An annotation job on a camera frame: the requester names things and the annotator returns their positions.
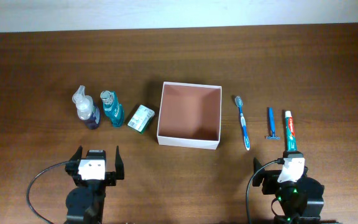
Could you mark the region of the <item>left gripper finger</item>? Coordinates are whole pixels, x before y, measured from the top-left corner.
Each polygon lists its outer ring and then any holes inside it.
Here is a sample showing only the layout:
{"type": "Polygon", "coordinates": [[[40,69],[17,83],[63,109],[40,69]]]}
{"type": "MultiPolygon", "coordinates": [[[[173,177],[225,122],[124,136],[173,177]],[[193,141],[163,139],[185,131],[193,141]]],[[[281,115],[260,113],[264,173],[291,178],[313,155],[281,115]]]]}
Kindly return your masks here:
{"type": "Polygon", "coordinates": [[[83,147],[79,146],[76,152],[74,153],[74,155],[72,155],[72,157],[70,158],[70,161],[75,161],[75,162],[80,161],[82,157],[82,152],[83,152],[83,147]]]}
{"type": "Polygon", "coordinates": [[[116,180],[124,180],[124,163],[119,153],[119,146],[116,146],[116,158],[114,165],[116,168],[116,180]]]}

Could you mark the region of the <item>clear spray bottle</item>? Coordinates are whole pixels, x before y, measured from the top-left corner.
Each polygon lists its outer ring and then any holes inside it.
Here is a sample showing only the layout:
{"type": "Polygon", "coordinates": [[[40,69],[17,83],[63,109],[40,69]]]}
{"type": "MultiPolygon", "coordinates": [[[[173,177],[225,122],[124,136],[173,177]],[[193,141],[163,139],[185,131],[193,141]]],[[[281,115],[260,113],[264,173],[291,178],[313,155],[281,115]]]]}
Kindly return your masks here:
{"type": "Polygon", "coordinates": [[[72,96],[78,117],[88,129],[97,129],[100,125],[101,114],[98,106],[89,95],[85,95],[85,86],[80,85],[72,96]]]}

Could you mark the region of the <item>blue disposable razor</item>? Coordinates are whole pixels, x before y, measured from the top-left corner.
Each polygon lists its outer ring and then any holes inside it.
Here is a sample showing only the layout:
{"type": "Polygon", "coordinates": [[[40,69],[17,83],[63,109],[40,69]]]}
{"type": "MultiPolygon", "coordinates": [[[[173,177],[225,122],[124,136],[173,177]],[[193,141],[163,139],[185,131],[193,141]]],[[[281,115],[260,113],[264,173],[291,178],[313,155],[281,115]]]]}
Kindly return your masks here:
{"type": "Polygon", "coordinates": [[[269,135],[266,136],[265,138],[269,139],[269,140],[280,140],[280,137],[278,137],[276,135],[273,109],[271,107],[268,107],[267,111],[268,111],[268,121],[269,121],[270,132],[269,132],[269,135]]]}

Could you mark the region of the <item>green white small carton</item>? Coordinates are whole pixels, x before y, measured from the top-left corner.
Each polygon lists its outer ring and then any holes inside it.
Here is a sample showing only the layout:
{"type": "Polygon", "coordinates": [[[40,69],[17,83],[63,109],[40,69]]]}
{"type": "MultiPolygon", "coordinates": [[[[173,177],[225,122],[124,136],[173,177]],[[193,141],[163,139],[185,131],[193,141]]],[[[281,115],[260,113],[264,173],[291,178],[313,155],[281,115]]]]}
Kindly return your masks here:
{"type": "Polygon", "coordinates": [[[154,115],[154,110],[144,105],[140,105],[127,125],[133,130],[143,134],[154,115]]]}

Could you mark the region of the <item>green red toothpaste tube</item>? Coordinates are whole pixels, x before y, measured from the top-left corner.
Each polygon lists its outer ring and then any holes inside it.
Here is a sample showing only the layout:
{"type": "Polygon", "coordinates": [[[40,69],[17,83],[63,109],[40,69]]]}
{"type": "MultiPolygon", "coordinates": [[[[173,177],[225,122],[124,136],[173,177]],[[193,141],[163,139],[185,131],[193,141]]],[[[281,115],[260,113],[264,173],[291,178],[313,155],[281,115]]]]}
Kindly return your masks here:
{"type": "Polygon", "coordinates": [[[294,129],[293,117],[291,115],[291,111],[285,112],[285,128],[286,128],[286,136],[287,136],[287,151],[289,152],[297,151],[295,129],[294,129]]]}

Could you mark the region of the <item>teal mouthwash bottle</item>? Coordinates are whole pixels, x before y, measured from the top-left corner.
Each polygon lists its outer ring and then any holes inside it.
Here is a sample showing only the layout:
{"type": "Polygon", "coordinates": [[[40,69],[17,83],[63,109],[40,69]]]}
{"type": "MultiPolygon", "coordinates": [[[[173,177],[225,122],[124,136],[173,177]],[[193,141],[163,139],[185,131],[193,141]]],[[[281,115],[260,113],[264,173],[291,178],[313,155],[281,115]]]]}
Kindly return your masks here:
{"type": "Polygon", "coordinates": [[[104,90],[100,94],[103,102],[104,114],[109,118],[115,128],[119,128],[124,123],[124,108],[119,103],[114,91],[104,90]]]}

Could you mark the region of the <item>blue white toothbrush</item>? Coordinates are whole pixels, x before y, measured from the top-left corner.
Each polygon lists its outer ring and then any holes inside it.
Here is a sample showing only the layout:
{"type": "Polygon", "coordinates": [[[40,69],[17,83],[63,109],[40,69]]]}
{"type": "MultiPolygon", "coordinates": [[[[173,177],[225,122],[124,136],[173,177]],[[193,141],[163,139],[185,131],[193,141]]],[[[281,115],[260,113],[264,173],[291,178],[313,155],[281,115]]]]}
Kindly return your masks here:
{"type": "Polygon", "coordinates": [[[235,101],[236,106],[239,109],[239,117],[240,117],[240,123],[242,126],[243,137],[244,137],[244,145],[245,145],[246,150],[249,151],[250,150],[250,141],[249,141],[249,136],[247,133],[246,119],[244,117],[243,110],[242,110],[243,101],[240,96],[236,96],[234,98],[234,101],[235,101]]]}

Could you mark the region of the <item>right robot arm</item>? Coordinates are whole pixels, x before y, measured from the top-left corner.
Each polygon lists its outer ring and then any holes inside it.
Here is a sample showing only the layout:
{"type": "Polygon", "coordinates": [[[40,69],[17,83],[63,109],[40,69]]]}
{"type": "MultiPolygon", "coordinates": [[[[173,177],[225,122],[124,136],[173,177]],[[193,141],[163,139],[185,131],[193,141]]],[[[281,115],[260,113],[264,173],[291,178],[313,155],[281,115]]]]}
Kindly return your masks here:
{"type": "Polygon", "coordinates": [[[248,186],[262,186],[264,195],[274,195],[283,215],[274,213],[274,223],[319,223],[324,207],[324,185],[308,177],[305,158],[299,151],[285,151],[281,158],[262,165],[253,160],[254,173],[248,186]]]}

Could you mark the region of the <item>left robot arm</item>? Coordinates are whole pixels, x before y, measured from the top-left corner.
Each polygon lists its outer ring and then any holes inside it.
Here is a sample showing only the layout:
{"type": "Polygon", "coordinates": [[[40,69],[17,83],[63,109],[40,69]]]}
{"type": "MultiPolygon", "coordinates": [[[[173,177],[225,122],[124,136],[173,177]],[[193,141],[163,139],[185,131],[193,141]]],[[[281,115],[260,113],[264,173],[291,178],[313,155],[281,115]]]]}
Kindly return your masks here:
{"type": "Polygon", "coordinates": [[[67,223],[99,224],[103,222],[106,187],[124,179],[124,163],[116,148],[115,170],[106,171],[106,151],[89,150],[82,157],[80,146],[65,166],[76,187],[67,195],[67,223]]]}

